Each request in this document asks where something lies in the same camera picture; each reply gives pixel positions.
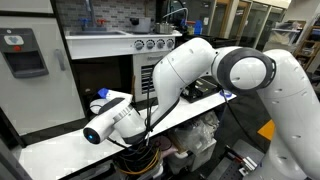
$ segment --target metal pot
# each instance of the metal pot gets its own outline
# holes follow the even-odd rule
[[[148,34],[150,32],[151,18],[130,18],[132,24],[132,32],[138,34]]]
[[[156,24],[156,33],[158,34],[172,34],[174,26],[168,23],[157,23]]]

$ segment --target table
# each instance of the table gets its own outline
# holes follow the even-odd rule
[[[150,136],[170,129],[224,102],[224,98],[219,93],[192,104],[180,98],[176,108],[154,128]],[[141,117],[147,116],[146,109],[139,112]],[[112,133],[110,137],[125,144],[117,132]],[[79,171],[122,149],[109,141],[103,141],[98,145],[91,144],[84,138],[82,129],[80,129],[29,145],[24,149],[14,150],[13,154],[34,180],[53,180]]]

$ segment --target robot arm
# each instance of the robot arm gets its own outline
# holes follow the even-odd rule
[[[258,91],[276,124],[262,166],[246,179],[298,180],[306,174],[315,179],[320,177],[320,122],[316,121],[320,117],[319,101],[299,63],[284,50],[265,53],[240,47],[215,50],[203,39],[188,41],[155,66],[153,83],[159,106],[151,116],[151,126],[174,109],[183,88],[204,72],[234,94]],[[84,128],[90,142],[93,142],[90,136],[98,139],[94,141],[96,144],[102,142],[113,128],[128,144],[144,139],[144,119],[128,102],[118,101]]]

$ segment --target white cabinet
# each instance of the white cabinet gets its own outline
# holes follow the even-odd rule
[[[0,107],[19,135],[84,118],[56,19],[0,17],[0,28],[31,28],[49,71],[39,77],[14,78],[0,53]],[[65,70],[56,50],[63,54]]]
[[[53,13],[50,0],[0,0],[0,11]]]

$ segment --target oven door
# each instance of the oven door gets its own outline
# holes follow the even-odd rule
[[[134,95],[135,101],[147,99],[148,82],[152,75],[154,65],[163,59],[170,51],[154,52],[133,55],[133,73],[135,75]],[[149,85],[149,98],[156,97],[157,94],[153,87],[152,77]]]

